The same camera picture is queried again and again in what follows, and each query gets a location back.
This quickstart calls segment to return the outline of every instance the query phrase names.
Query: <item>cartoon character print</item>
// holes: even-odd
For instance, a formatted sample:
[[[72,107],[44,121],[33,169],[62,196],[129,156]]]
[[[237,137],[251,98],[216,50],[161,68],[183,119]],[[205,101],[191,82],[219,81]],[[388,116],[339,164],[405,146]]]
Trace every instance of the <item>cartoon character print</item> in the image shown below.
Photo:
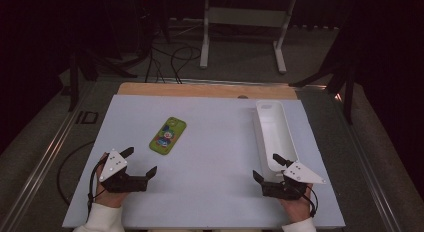
[[[174,135],[174,131],[171,130],[168,125],[165,125],[156,139],[156,144],[166,148],[169,144],[171,144],[171,139],[174,138]]]

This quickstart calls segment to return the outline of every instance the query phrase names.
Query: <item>cable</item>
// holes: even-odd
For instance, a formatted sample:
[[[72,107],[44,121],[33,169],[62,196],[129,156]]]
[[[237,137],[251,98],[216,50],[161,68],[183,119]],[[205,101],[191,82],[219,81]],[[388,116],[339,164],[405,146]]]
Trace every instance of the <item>cable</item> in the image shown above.
[[[83,144],[83,145],[81,145],[80,147],[78,147],[78,148],[76,148],[75,150],[73,150],[73,151],[71,151],[66,157],[65,157],[65,159],[62,161],[62,163],[60,164],[60,166],[59,166],[59,169],[58,169],[58,171],[57,171],[57,174],[56,174],[56,187],[57,187],[57,190],[58,190],[58,192],[59,192],[59,195],[62,197],[62,199],[63,199],[63,201],[65,201],[65,203],[69,206],[71,203],[70,203],[70,201],[68,200],[68,198],[64,195],[64,193],[63,193],[63,191],[62,191],[62,187],[61,187],[61,185],[60,185],[60,174],[61,174],[61,172],[62,172],[62,168],[63,168],[63,166],[65,165],[65,163],[68,161],[68,159],[72,156],[72,155],[74,155],[74,154],[76,154],[78,151],[80,151],[82,148],[84,148],[85,146],[88,146],[88,145],[90,145],[90,144],[93,144],[94,143],[94,140],[93,141],[90,141],[90,142],[88,142],[88,143],[85,143],[85,144]]]
[[[102,164],[104,164],[105,159],[107,159],[107,157],[105,157],[104,159],[100,160],[96,166],[94,166],[93,171],[91,171],[91,176],[90,176],[90,185],[89,185],[89,189],[88,189],[88,202],[87,202],[87,207],[88,207],[88,215],[87,215],[87,220],[88,220],[88,216],[90,215],[91,212],[91,207],[93,206],[94,203],[94,198],[96,198],[98,195],[93,196],[93,182],[94,182],[94,177],[96,175],[96,170],[97,168],[99,168]]]
[[[285,181],[282,181],[282,182],[284,182],[283,184],[284,184],[284,186],[287,187],[287,189],[290,189],[290,190],[298,193],[302,198],[304,198],[306,201],[309,202],[309,204],[312,207],[311,208],[311,212],[310,212],[310,216],[313,218],[315,216],[315,214],[317,213],[317,210],[318,210],[318,197],[315,194],[315,191],[311,187],[306,186],[314,194],[316,205],[314,204],[314,202],[312,202],[312,200],[310,198],[308,198],[304,193],[302,193],[301,191],[299,191],[296,187],[294,187],[294,186],[292,186],[292,185],[290,185],[288,183],[285,183]]]
[[[103,189],[102,191],[100,191],[100,193],[96,194],[96,196],[94,196],[94,198],[99,197],[99,195],[103,194],[103,192],[105,192],[105,191],[106,191],[106,189]]]
[[[175,80],[176,80],[177,84],[182,84],[181,78],[179,77],[179,72],[181,71],[181,69],[184,66],[186,66],[188,64],[189,61],[200,58],[201,53],[200,53],[200,49],[198,49],[196,47],[193,47],[193,46],[190,46],[190,45],[188,45],[186,43],[174,43],[174,44],[183,44],[184,46],[181,47],[181,48],[179,48],[179,49],[176,49],[172,54],[169,54],[169,53],[167,53],[165,51],[162,51],[162,50],[160,50],[158,48],[155,48],[153,46],[152,46],[152,50],[156,50],[156,51],[158,51],[158,52],[160,52],[160,53],[162,53],[164,55],[167,55],[167,56],[170,56],[171,57],[171,67],[172,67],[172,72],[174,73],[174,76],[175,76]],[[179,56],[176,55],[178,52],[180,52],[180,51],[182,51],[184,49],[190,49],[190,56],[188,58],[183,58],[183,57],[179,57]],[[162,73],[160,71],[160,65],[161,65],[160,62],[158,60],[156,60],[156,59],[153,58],[153,52],[152,51],[151,51],[150,56],[151,56],[151,58],[150,58],[150,62],[149,62],[149,67],[148,67],[148,70],[147,70],[147,74],[146,74],[146,77],[145,77],[145,82],[147,82],[147,79],[148,79],[148,76],[149,76],[149,73],[150,73],[151,63],[153,61],[154,64],[155,64],[155,66],[156,66],[156,68],[157,68],[157,71],[156,71],[156,82],[159,81],[159,76],[160,76],[162,78],[162,81],[165,83],[165,80],[163,78],[163,75],[162,75]],[[184,63],[178,69],[176,69],[175,66],[174,66],[174,61],[175,60],[182,60],[182,61],[184,61]]]

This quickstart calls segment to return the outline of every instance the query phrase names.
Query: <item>table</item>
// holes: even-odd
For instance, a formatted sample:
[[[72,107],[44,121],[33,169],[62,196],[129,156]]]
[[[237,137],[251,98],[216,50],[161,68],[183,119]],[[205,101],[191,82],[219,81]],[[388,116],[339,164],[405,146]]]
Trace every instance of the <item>table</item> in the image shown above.
[[[225,98],[216,98],[219,94]],[[127,159],[127,173],[140,175],[157,165],[158,174],[149,182],[145,193],[133,193],[126,200],[125,227],[278,229],[287,223],[278,201],[262,197],[259,185],[252,178],[253,169],[260,171],[251,118],[256,100],[234,99],[240,95],[249,98],[256,95],[261,99],[287,98],[283,104],[287,105],[287,114],[291,116],[289,127],[293,128],[294,143],[301,144],[300,147],[309,153],[305,157],[299,152],[299,158],[329,182],[315,187],[321,198],[320,208],[325,211],[318,212],[315,223],[322,228],[344,226],[315,141],[305,143],[311,141],[310,136],[313,140],[313,135],[293,89],[281,85],[124,83],[111,102],[64,227],[76,227],[85,221],[86,215],[81,211],[86,211],[87,175],[99,156],[111,146],[121,150],[129,144],[134,145],[136,152]],[[152,129],[156,130],[160,126],[157,122],[163,123],[162,119],[169,115],[187,122],[185,137],[180,138],[167,156],[146,150],[143,145],[151,139]]]

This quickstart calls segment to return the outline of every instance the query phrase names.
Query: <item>white plastic container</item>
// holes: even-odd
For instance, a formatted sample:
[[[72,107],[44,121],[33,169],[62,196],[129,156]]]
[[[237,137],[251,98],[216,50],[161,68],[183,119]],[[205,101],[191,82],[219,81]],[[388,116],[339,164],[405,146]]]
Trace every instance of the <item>white plastic container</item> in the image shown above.
[[[273,154],[279,154],[293,162],[298,160],[283,104],[277,100],[260,100],[256,103],[256,112],[253,122],[262,176],[266,181],[281,182],[281,171],[285,170],[286,166],[278,164],[272,158]]]

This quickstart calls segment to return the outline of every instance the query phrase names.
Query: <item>phone case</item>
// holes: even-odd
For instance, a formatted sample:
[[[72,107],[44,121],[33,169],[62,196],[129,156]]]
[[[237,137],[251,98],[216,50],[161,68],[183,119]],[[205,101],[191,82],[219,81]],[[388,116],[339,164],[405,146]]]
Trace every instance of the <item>phone case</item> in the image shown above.
[[[186,122],[175,117],[168,118],[152,141],[150,141],[150,149],[161,155],[167,155],[186,127]]]

